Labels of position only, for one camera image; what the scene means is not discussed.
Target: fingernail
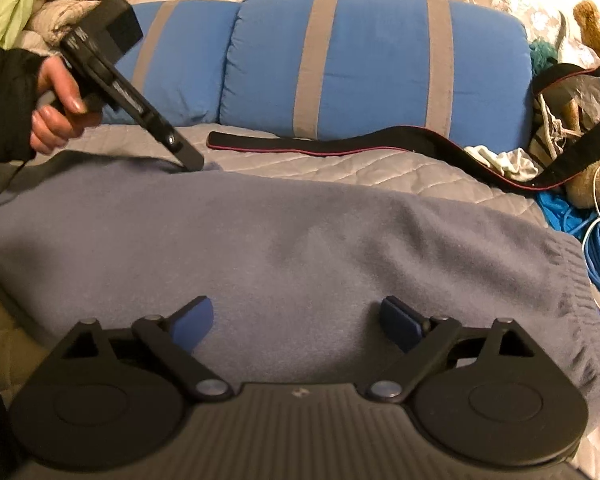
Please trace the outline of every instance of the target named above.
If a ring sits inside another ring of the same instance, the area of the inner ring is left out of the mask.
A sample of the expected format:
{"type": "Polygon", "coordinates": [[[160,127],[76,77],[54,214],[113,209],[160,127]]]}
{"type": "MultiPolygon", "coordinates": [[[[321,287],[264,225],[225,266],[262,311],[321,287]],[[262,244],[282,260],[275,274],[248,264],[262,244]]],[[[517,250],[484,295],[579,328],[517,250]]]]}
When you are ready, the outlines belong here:
{"type": "Polygon", "coordinates": [[[72,99],[71,105],[74,111],[79,114],[84,114],[87,111],[87,107],[84,105],[82,99],[72,99]]]}

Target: human hand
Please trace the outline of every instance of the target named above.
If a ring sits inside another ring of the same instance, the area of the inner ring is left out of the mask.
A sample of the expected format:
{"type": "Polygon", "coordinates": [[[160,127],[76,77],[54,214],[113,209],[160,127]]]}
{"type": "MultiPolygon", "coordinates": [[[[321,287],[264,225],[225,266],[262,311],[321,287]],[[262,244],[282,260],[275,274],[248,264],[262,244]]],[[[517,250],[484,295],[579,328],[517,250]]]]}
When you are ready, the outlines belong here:
{"type": "Polygon", "coordinates": [[[56,93],[65,115],[49,105],[31,115],[30,145],[43,155],[64,148],[69,139],[80,137],[85,128],[98,126],[102,120],[102,113],[87,111],[78,83],[58,56],[45,59],[38,73],[38,95],[48,90],[56,93]]]}

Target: plush toy ear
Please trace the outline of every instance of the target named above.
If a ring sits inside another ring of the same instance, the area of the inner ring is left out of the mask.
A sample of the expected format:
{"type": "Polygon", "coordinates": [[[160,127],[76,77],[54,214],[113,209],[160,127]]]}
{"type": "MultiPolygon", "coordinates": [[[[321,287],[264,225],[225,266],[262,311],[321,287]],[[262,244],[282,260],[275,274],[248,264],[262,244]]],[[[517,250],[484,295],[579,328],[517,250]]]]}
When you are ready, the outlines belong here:
{"type": "Polygon", "coordinates": [[[596,22],[600,19],[598,6],[591,0],[583,0],[573,7],[573,17],[580,27],[583,27],[587,22],[596,22]]]}

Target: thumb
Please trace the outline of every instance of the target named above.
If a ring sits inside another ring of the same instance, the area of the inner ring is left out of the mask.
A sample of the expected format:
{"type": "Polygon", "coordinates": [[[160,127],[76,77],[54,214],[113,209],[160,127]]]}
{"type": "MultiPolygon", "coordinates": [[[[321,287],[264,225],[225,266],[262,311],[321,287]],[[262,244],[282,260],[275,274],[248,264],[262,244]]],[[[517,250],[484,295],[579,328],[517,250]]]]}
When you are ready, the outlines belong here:
{"type": "Polygon", "coordinates": [[[38,74],[38,93],[53,90],[64,108],[74,114],[86,113],[87,107],[80,97],[78,83],[67,70],[59,56],[44,60],[38,74]]]}

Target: black jacket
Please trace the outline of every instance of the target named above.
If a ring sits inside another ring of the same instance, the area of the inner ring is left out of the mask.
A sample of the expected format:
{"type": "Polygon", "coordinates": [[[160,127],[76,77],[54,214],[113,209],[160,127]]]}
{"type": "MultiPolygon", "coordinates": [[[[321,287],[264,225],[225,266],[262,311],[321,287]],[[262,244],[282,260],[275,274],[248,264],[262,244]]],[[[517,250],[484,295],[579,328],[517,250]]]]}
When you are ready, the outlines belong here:
{"type": "Polygon", "coordinates": [[[38,72],[44,57],[0,48],[0,162],[31,160],[31,114],[36,108],[38,72]]]}

